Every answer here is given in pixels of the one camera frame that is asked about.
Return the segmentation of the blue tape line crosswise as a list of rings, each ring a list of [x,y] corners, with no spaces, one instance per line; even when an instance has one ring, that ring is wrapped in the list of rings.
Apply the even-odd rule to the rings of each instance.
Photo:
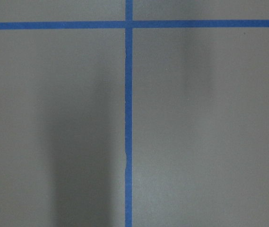
[[[269,19],[0,22],[0,30],[269,27]]]

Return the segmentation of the blue tape line lengthwise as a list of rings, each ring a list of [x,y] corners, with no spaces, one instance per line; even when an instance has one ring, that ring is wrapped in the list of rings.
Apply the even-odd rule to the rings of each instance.
[[[132,226],[132,50],[133,1],[125,1],[125,226]]]

